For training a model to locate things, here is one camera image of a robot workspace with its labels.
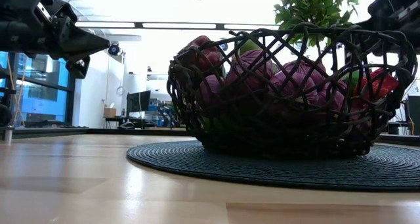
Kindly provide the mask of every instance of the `wooden tabletop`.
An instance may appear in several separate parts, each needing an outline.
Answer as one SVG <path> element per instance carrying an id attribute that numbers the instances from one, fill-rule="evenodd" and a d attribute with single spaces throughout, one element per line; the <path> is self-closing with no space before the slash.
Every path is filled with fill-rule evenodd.
<path id="1" fill-rule="evenodd" d="M 78 135 L 1 143 L 0 223 L 420 223 L 420 193 L 224 183 L 156 171 L 125 157 L 132 146 L 189 139 Z"/>

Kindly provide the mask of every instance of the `black wire basket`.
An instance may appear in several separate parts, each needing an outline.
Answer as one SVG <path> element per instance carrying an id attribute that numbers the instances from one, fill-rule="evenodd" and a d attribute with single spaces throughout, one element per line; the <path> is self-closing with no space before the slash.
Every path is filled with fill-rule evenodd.
<path id="1" fill-rule="evenodd" d="M 365 155 L 417 71 L 413 47 L 401 32 L 302 23 L 292 30 L 231 34 L 230 39 L 189 44 L 169 67 L 167 90 L 175 112 L 189 134 L 213 152 L 269 158 Z M 303 35 L 299 51 L 289 44 L 297 34 Z M 308 37 L 315 34 L 331 44 L 311 60 L 305 52 Z M 242 53 L 251 41 L 258 49 Z M 224 52 L 220 45 L 227 43 L 234 48 Z M 338 44 L 346 51 L 341 67 Z M 390 46 L 400 50 L 395 65 L 388 63 Z M 368 54 L 378 48 L 383 64 L 368 63 Z M 282 51 L 296 60 L 281 64 L 276 56 Z M 332 74 L 322 65 L 325 57 L 333 58 Z"/>

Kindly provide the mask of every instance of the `cardboard box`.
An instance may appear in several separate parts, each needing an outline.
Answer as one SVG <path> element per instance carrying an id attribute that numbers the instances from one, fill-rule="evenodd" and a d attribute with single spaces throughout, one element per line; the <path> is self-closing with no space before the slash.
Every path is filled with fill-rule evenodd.
<path id="1" fill-rule="evenodd" d="M 104 108 L 104 118 L 114 118 L 117 116 L 116 108 Z"/>

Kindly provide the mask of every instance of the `fluorescent light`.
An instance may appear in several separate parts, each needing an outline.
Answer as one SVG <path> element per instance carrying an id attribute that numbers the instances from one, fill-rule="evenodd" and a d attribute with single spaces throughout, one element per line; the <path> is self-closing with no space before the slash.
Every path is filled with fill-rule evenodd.
<path id="1" fill-rule="evenodd" d="M 226 24 L 224 27 L 228 30 L 256 30 L 259 28 L 278 30 L 278 26 L 272 25 Z"/>
<path id="2" fill-rule="evenodd" d="M 216 29 L 216 24 L 177 24 L 177 23 L 144 23 L 144 28 L 192 28 L 192 29 Z"/>
<path id="3" fill-rule="evenodd" d="M 75 24 L 80 28 L 134 28 L 135 24 L 132 22 L 76 22 Z"/>

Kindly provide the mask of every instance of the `dark blue rug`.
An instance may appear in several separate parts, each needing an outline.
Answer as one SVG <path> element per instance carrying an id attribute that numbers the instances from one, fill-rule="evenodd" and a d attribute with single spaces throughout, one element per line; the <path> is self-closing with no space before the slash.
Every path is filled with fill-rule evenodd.
<path id="1" fill-rule="evenodd" d="M 181 175 L 302 189 L 420 192 L 420 150 L 376 145 L 346 160 L 263 160 L 213 154 L 199 141 L 130 148 L 139 164 Z"/>

